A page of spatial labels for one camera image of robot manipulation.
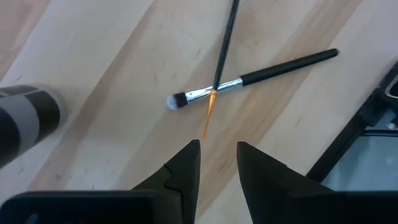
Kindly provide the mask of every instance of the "silver ferrule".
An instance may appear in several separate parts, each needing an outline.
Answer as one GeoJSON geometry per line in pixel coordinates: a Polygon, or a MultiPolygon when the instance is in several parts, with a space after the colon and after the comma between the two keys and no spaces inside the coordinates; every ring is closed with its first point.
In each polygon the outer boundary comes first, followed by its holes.
{"type": "MultiPolygon", "coordinates": [[[[226,83],[222,83],[217,91],[219,93],[223,93],[229,90],[233,90],[235,88],[240,88],[243,86],[243,81],[241,78],[226,82],[226,83]]],[[[202,98],[206,98],[207,96],[210,95],[210,91],[213,89],[212,86],[206,87],[206,88],[202,88],[199,90],[192,90],[189,92],[185,93],[185,96],[187,97],[187,101],[188,103],[192,103],[196,100],[200,100],[202,98]]]]}

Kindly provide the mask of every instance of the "light wood surface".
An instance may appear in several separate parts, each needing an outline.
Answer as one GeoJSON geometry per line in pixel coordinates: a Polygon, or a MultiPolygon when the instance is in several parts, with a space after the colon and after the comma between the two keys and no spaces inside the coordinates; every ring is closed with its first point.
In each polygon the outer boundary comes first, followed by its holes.
{"type": "MultiPolygon", "coordinates": [[[[0,3],[21,14],[1,15],[1,85],[48,84],[69,118],[0,170],[0,202],[26,190],[131,189],[201,138],[206,102],[169,111],[165,101],[211,84],[230,0],[12,2],[0,3]]],[[[397,59],[397,8],[241,0],[223,81],[329,48],[341,55],[220,95],[201,143],[198,223],[250,221],[238,141],[309,171],[397,59]]]]}

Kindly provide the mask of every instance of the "brush bristles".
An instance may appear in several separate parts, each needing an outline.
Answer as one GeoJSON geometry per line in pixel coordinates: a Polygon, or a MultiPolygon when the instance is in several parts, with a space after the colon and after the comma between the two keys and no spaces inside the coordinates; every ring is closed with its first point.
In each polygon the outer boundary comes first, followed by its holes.
{"type": "Polygon", "coordinates": [[[167,98],[167,107],[170,110],[178,110],[188,104],[185,93],[176,93],[167,98]]]}

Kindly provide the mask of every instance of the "black and gray cylinder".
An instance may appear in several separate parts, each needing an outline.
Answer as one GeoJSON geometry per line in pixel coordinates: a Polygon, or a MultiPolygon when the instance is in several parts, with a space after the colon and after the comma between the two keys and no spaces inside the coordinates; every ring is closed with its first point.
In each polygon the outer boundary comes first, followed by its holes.
{"type": "Polygon", "coordinates": [[[53,133],[66,115],[60,95],[46,86],[0,88],[0,168],[53,133]]]}

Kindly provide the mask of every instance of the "paint brush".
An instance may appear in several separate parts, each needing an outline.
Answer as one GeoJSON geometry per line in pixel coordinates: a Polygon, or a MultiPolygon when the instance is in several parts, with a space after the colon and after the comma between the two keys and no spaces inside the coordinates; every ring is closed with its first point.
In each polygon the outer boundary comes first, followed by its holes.
{"type": "MultiPolygon", "coordinates": [[[[313,65],[329,58],[336,57],[338,54],[339,51],[337,49],[330,49],[316,54],[308,55],[306,57],[291,60],[289,62],[285,62],[279,65],[274,65],[272,67],[264,68],[262,70],[251,72],[246,75],[241,75],[235,80],[222,83],[219,85],[217,90],[219,93],[229,90],[235,90],[263,80],[267,80],[268,78],[276,77],[287,72],[313,65]]],[[[171,110],[178,110],[184,106],[187,106],[190,103],[194,103],[198,100],[206,98],[210,95],[212,89],[213,87],[209,86],[198,90],[173,94],[167,98],[167,106],[171,110]]]]}
{"type": "Polygon", "coordinates": [[[203,130],[203,140],[206,139],[207,128],[209,125],[211,112],[213,111],[214,103],[216,101],[217,90],[220,85],[221,74],[223,73],[226,54],[228,53],[229,42],[231,40],[231,34],[232,34],[233,27],[234,27],[236,13],[238,11],[238,5],[239,5],[239,0],[233,0],[232,7],[231,7],[231,13],[229,14],[228,23],[226,25],[226,31],[225,31],[225,35],[224,35],[224,39],[223,39],[223,45],[221,46],[220,56],[218,57],[216,74],[215,74],[214,81],[213,81],[213,89],[210,91],[209,106],[208,106],[208,110],[207,110],[205,129],[203,130]]]}

